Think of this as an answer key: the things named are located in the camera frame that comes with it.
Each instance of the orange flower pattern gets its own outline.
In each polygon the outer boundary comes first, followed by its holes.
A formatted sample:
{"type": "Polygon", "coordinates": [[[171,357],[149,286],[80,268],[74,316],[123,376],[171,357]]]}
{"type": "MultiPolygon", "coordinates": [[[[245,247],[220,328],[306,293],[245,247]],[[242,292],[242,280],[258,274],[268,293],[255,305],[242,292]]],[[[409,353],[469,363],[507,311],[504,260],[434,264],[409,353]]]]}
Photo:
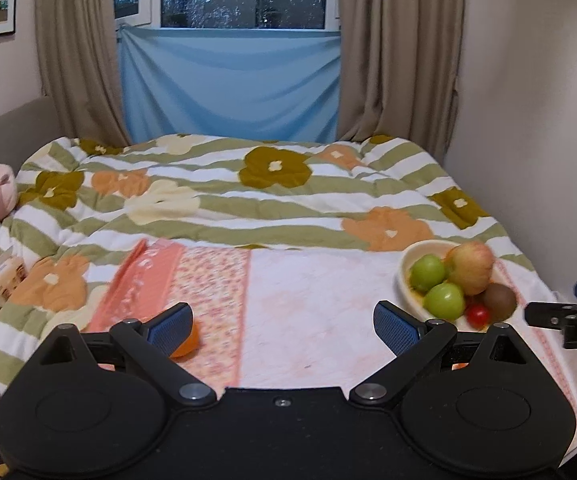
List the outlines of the orange flower pattern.
{"type": "Polygon", "coordinates": [[[84,273],[88,266],[88,259],[79,254],[64,256],[57,263],[44,258],[33,266],[9,301],[53,312],[77,310],[86,304],[84,273]]]}
{"type": "Polygon", "coordinates": [[[434,238],[426,222],[391,207],[374,207],[363,220],[345,218],[341,226],[348,234],[368,242],[369,251],[403,251],[415,242],[434,238]]]}
{"type": "Polygon", "coordinates": [[[120,192],[124,198],[143,195],[151,185],[146,170],[97,171],[91,178],[91,185],[100,195],[120,192]]]}
{"type": "Polygon", "coordinates": [[[366,166],[357,158],[357,152],[353,148],[343,144],[331,144],[317,156],[348,171],[358,166],[366,166]]]}

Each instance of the pink floral cloth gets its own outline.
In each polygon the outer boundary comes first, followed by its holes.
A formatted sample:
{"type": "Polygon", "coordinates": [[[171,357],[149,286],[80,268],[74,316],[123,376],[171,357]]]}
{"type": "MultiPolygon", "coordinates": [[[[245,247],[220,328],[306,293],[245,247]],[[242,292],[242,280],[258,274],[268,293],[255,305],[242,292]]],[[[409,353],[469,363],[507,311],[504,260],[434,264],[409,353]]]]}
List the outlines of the pink floral cloth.
{"type": "Polygon", "coordinates": [[[141,240],[116,273],[86,332],[106,332],[127,317],[146,321],[169,306],[192,306],[200,349],[180,360],[221,393],[239,381],[250,251],[187,248],[141,240]]]}

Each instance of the metal screw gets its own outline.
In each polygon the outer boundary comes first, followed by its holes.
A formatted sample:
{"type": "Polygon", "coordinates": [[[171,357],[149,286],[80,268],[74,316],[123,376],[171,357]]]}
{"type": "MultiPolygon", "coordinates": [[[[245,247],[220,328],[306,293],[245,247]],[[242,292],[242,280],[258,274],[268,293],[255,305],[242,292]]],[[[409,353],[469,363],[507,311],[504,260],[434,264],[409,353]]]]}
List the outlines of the metal screw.
{"type": "Polygon", "coordinates": [[[377,400],[385,396],[387,390],[382,384],[362,383],[355,388],[355,393],[365,400],[377,400]]]}
{"type": "Polygon", "coordinates": [[[134,317],[127,317],[122,321],[122,323],[128,325],[136,332],[139,331],[140,328],[142,328],[142,322],[139,319],[135,319],[134,317]]]}
{"type": "Polygon", "coordinates": [[[280,408],[287,408],[292,403],[293,402],[290,399],[282,399],[281,397],[278,397],[277,399],[275,399],[275,405],[280,407],[280,408]]]}
{"type": "Polygon", "coordinates": [[[180,396],[188,400],[204,399],[210,392],[210,387],[204,383],[188,383],[180,388],[180,396]]]}

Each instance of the fruit bowl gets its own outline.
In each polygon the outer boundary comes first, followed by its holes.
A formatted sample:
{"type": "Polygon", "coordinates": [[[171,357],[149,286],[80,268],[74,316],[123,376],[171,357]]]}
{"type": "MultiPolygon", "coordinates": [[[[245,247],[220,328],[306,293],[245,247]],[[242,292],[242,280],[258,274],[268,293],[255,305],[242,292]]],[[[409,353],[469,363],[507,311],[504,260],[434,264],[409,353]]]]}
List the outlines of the fruit bowl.
{"type": "MultiPolygon", "coordinates": [[[[448,251],[459,244],[450,242],[448,240],[423,240],[409,246],[402,254],[399,261],[399,269],[397,272],[397,286],[406,304],[402,306],[411,316],[416,317],[421,321],[431,319],[433,315],[428,312],[423,306],[424,296],[413,290],[409,285],[409,276],[412,265],[425,254],[435,254],[440,258],[444,258],[448,251]]],[[[492,269],[491,282],[506,284],[506,280],[502,273],[497,270],[497,266],[492,269]]],[[[464,316],[459,317],[455,321],[457,330],[462,332],[476,332],[471,327],[464,316]]]]}

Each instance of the wall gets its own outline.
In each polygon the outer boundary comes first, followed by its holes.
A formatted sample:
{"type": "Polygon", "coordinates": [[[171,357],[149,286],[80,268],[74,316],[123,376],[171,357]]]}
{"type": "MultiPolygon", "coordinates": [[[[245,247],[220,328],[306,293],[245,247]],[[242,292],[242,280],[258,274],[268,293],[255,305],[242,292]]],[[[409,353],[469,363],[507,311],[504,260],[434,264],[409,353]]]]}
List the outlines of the wall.
{"type": "Polygon", "coordinates": [[[446,169],[553,290],[577,280],[577,0],[467,0],[446,169]]]}
{"type": "Polygon", "coordinates": [[[41,95],[34,0],[17,0],[15,29],[0,38],[0,115],[41,95]]]}

